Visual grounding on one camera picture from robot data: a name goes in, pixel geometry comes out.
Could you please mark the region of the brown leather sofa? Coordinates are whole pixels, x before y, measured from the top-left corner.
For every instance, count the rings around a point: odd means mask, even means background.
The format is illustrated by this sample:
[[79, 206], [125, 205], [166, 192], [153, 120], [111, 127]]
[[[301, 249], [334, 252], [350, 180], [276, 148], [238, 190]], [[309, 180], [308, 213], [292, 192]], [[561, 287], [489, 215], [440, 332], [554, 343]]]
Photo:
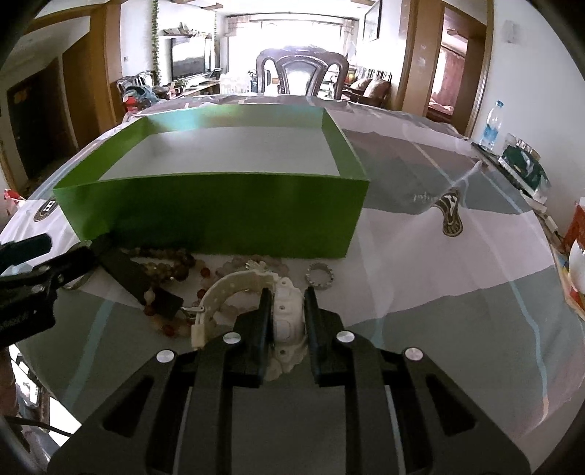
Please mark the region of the brown leather sofa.
[[353, 103], [387, 109], [390, 107], [392, 79], [363, 78], [345, 87], [342, 98]]

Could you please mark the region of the green cardboard box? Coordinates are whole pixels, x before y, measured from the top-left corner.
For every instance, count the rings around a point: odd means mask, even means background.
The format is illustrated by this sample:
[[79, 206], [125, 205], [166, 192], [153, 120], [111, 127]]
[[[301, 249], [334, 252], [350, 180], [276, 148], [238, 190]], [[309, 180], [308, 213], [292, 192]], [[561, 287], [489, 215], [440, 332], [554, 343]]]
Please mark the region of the green cardboard box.
[[324, 109], [204, 105], [123, 125], [54, 186], [81, 239], [341, 258], [369, 188]]

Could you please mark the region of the patterned grey white tablecloth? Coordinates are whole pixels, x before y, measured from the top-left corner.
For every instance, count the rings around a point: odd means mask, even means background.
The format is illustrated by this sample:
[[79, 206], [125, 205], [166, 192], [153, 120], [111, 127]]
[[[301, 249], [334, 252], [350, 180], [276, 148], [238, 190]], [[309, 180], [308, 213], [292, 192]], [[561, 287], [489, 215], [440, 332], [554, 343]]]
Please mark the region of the patterned grey white tablecloth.
[[[584, 323], [567, 305], [546, 235], [524, 197], [469, 141], [406, 113], [305, 97], [203, 96], [144, 115], [214, 105], [326, 108], [353, 145], [370, 186], [347, 256], [332, 261], [319, 304], [377, 346], [428, 354], [511, 436], [533, 470], [553, 453], [584, 403]], [[99, 137], [21, 204], [1, 243], [48, 232], [53, 249], [78, 242], [53, 186]], [[463, 229], [443, 232], [457, 206]], [[189, 351], [97, 270], [60, 291], [57, 325], [19, 344], [46, 388], [82, 421], [157, 350]]]

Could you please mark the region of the red white package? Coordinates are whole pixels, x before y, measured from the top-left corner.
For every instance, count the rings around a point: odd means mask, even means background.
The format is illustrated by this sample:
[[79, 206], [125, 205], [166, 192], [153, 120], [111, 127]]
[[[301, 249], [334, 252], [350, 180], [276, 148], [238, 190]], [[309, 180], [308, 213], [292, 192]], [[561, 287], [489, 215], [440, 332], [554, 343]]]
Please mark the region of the red white package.
[[554, 262], [568, 306], [585, 318], [584, 306], [584, 198], [575, 204], [572, 221], [564, 236], [554, 232]]

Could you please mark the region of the dark wooden chair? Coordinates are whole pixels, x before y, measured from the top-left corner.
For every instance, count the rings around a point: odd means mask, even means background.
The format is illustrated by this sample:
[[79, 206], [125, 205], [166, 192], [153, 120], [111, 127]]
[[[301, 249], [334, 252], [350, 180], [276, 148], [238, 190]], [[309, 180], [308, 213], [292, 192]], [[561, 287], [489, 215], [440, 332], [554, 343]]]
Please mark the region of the dark wooden chair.
[[327, 71], [335, 66], [337, 74], [333, 82], [332, 98], [339, 100], [342, 96], [349, 62], [341, 53], [313, 46], [264, 49], [256, 58], [259, 94], [266, 93], [266, 65], [269, 61], [275, 66], [280, 95], [317, 97]]

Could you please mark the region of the clear plastic water bottle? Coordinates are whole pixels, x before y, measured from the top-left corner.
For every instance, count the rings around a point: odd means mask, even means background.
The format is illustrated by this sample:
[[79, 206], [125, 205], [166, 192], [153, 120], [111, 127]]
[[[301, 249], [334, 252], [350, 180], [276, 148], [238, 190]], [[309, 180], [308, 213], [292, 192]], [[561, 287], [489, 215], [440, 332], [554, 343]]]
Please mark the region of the clear plastic water bottle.
[[479, 142], [480, 147], [486, 149], [486, 151], [492, 151], [494, 149], [499, 131], [502, 127], [503, 109], [504, 103], [498, 100], [488, 114], [481, 141]]

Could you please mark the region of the black television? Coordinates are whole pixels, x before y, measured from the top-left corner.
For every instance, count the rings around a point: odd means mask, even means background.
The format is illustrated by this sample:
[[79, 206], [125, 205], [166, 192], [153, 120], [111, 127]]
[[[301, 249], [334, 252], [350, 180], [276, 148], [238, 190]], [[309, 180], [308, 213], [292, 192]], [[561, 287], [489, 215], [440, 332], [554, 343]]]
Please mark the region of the black television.
[[170, 45], [171, 78], [202, 74], [207, 71], [204, 39], [180, 37], [171, 40]]

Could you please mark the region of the white plastic wristwatch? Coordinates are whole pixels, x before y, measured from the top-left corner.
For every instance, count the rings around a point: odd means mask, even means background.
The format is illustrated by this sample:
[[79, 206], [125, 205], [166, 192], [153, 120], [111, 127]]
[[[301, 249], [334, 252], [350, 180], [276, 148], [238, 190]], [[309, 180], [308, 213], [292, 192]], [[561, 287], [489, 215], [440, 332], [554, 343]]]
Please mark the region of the white plastic wristwatch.
[[266, 381], [275, 381], [302, 362], [307, 351], [305, 311], [301, 290], [290, 278], [270, 270], [245, 269], [232, 272], [211, 285], [200, 301], [188, 308], [190, 343], [202, 349], [220, 327], [235, 327], [236, 319], [260, 308], [261, 293], [272, 294], [273, 338], [269, 350]]

